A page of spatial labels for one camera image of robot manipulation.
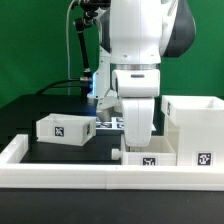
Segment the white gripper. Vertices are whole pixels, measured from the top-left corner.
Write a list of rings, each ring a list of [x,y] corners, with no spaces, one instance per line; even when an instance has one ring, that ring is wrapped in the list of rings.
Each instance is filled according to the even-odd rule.
[[[129,147],[149,145],[155,97],[160,93],[160,71],[114,70],[112,86],[121,102],[124,135]]]

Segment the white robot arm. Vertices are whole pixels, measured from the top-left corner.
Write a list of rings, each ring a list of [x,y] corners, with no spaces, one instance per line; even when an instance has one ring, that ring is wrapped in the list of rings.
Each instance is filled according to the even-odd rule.
[[[195,21],[187,0],[109,0],[97,10],[99,67],[90,95],[97,113],[122,113],[129,147],[149,145],[163,57],[179,57],[192,45]]]

